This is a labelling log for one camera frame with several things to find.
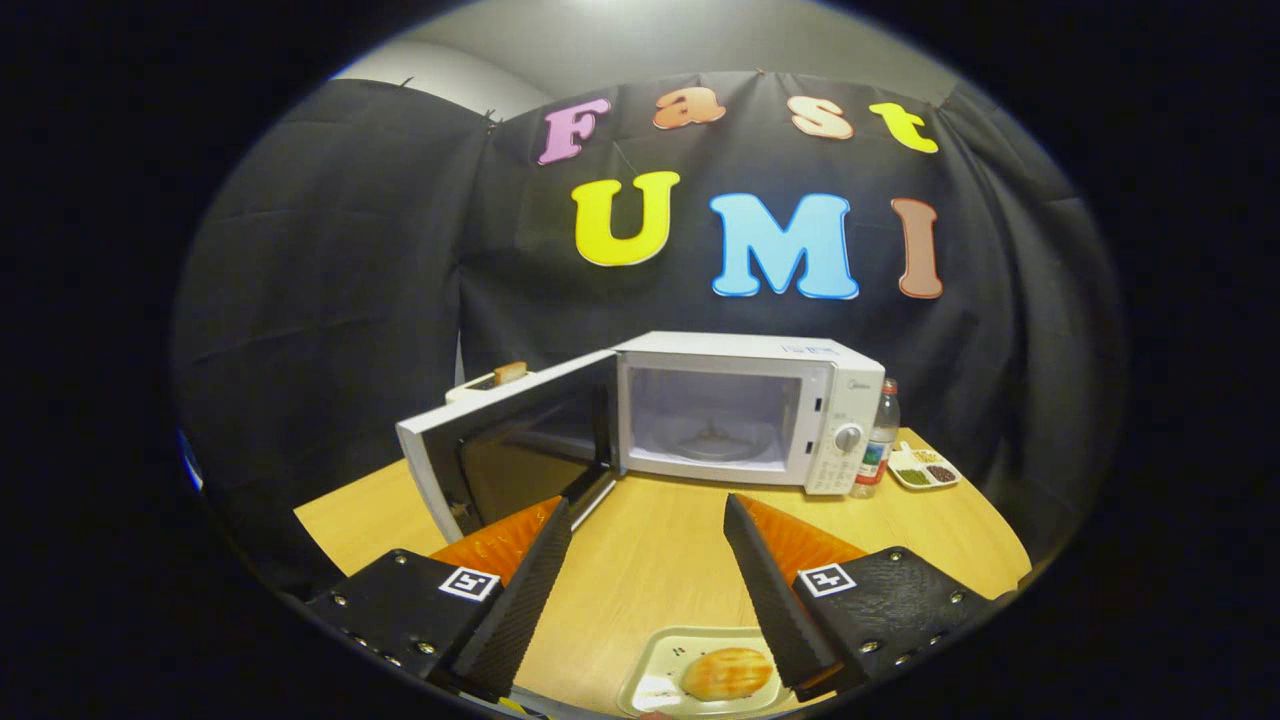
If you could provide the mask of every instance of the bread slice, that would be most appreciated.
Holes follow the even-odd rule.
[[[509,383],[511,380],[516,380],[525,377],[525,373],[527,372],[529,372],[527,363],[524,361],[511,363],[508,365],[503,365],[502,368],[494,370],[493,379],[495,380],[497,384],[503,386]]]
[[[726,647],[695,660],[680,687],[701,701],[737,700],[763,688],[772,675],[773,665],[760,652]]]

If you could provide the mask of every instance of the letter m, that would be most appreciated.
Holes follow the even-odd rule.
[[[803,258],[805,272],[796,283],[801,295],[827,300],[858,296],[858,282],[849,275],[845,254],[849,201],[844,197],[805,195],[785,231],[750,193],[719,195],[710,206],[724,222],[724,269],[712,281],[718,295],[742,297],[760,291],[760,281],[751,275],[754,256],[769,287],[780,295],[791,284]]]

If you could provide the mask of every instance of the microwave door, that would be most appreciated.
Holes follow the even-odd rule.
[[[616,364],[595,352],[398,425],[448,542],[557,495],[581,525],[620,471]]]

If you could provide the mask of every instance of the microwave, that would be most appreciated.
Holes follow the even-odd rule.
[[[883,382],[831,340],[652,332],[396,430],[445,541],[556,495],[576,530],[631,470],[846,495]]]

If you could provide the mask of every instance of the plastic bottle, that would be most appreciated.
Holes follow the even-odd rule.
[[[872,437],[867,443],[867,455],[863,456],[863,464],[858,468],[858,478],[854,479],[854,489],[850,492],[852,497],[876,495],[876,486],[884,477],[888,454],[893,451],[893,441],[897,439],[897,428],[901,421],[901,414],[897,409],[897,382],[892,378],[884,378],[879,407],[876,409]]]

